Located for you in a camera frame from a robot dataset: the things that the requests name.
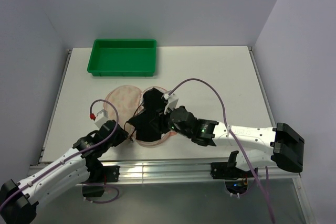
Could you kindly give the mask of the black bra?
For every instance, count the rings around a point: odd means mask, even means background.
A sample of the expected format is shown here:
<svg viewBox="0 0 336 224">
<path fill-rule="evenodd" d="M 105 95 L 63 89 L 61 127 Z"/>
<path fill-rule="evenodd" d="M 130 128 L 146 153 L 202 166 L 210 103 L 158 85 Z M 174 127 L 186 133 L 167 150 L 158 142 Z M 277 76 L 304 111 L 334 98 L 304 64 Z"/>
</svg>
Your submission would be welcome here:
<svg viewBox="0 0 336 224">
<path fill-rule="evenodd" d="M 152 87 L 142 96 L 137 112 L 127 120 L 135 131 L 135 139 L 144 143 L 160 141 L 170 131 L 163 126 L 161 114 L 166 106 L 160 89 Z"/>
</svg>

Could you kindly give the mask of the pink floral mesh laundry bag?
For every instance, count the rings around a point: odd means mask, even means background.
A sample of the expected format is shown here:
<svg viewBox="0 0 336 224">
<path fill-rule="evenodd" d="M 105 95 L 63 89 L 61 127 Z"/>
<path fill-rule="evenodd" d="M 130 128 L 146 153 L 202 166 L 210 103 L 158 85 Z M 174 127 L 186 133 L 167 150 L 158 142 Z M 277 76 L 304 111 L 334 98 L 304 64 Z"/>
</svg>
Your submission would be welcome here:
<svg viewBox="0 0 336 224">
<path fill-rule="evenodd" d="M 156 88 L 163 93 L 167 92 L 166 89 L 158 86 L 151 86 L 142 91 L 136 86 L 124 85 L 112 90 L 105 98 L 105 100 L 109 101 L 116 107 L 119 115 L 119 125 L 128 132 L 130 140 L 136 141 L 140 146 L 148 148 L 160 145 L 170 137 L 177 134 L 176 132 L 170 131 L 162 134 L 160 139 L 157 141 L 145 142 L 139 140 L 138 137 L 136 137 L 135 128 L 127 123 L 128 119 L 140 113 L 140 110 L 143 108 L 142 96 L 146 91 L 149 91 L 152 88 Z"/>
</svg>

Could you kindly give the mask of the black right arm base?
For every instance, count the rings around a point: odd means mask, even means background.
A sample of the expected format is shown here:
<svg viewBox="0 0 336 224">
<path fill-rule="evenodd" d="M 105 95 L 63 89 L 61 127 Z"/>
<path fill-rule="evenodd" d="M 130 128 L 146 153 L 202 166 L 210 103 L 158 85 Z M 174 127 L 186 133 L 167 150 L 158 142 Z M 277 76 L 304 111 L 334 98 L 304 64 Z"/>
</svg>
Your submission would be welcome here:
<svg viewBox="0 0 336 224">
<path fill-rule="evenodd" d="M 210 175 L 212 179 L 220 179 L 225 181 L 225 189 L 231 197 L 239 198 L 241 195 L 246 194 L 249 189 L 256 183 L 253 180 L 249 187 L 248 178 L 253 178 L 253 174 L 248 169 L 244 171 L 236 167 L 237 155 L 239 151 L 231 152 L 227 162 L 213 162 L 211 163 Z"/>
</svg>

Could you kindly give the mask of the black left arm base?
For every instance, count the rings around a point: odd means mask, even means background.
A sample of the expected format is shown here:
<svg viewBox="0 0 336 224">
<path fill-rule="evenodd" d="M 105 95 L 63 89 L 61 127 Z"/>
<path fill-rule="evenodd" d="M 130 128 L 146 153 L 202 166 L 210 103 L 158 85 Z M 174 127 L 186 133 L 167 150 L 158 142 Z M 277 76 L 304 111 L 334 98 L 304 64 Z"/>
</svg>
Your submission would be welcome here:
<svg viewBox="0 0 336 224">
<path fill-rule="evenodd" d="M 82 186 L 82 195 L 85 198 L 100 198 L 104 193 L 115 193 L 115 198 L 119 197 L 120 191 L 114 186 L 108 186 L 108 183 L 116 183 L 119 179 L 120 167 L 102 166 L 93 171 Z"/>
</svg>

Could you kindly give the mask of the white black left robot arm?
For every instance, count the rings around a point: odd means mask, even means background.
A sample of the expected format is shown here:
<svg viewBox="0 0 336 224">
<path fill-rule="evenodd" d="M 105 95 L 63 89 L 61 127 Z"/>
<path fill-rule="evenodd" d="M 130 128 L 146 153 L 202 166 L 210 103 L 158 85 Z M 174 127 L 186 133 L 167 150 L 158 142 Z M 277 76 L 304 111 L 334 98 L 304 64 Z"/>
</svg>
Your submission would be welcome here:
<svg viewBox="0 0 336 224">
<path fill-rule="evenodd" d="M 1 217 L 5 223 L 31 223 L 38 207 L 71 187 L 107 182 L 108 175 L 99 158 L 127 138 L 127 131 L 116 121 L 107 121 L 37 173 L 19 182 L 5 182 L 1 186 Z"/>
</svg>

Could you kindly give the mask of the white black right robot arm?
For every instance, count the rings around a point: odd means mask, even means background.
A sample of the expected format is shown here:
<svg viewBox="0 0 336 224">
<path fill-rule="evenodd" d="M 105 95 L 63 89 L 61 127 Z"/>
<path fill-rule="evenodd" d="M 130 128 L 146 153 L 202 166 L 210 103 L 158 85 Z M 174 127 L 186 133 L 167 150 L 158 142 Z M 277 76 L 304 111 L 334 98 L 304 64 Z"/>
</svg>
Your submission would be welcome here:
<svg viewBox="0 0 336 224">
<path fill-rule="evenodd" d="M 291 173 L 303 171 L 304 139 L 291 126 L 244 127 L 198 119 L 185 107 L 161 112 L 160 131 L 172 130 L 200 146 L 232 146 L 228 173 L 240 176 L 251 168 L 277 166 Z"/>
</svg>

